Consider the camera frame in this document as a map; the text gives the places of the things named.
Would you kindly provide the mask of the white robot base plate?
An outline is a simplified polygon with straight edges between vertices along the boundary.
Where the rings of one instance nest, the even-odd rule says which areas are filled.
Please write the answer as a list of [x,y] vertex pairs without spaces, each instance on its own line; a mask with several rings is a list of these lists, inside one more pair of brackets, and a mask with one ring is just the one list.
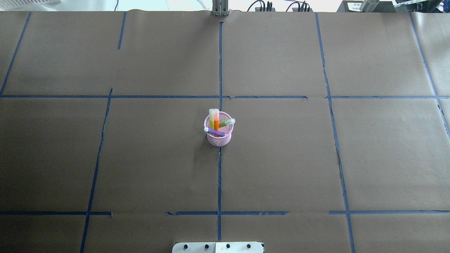
[[172,253],[264,253],[263,243],[244,242],[183,242],[175,243]]

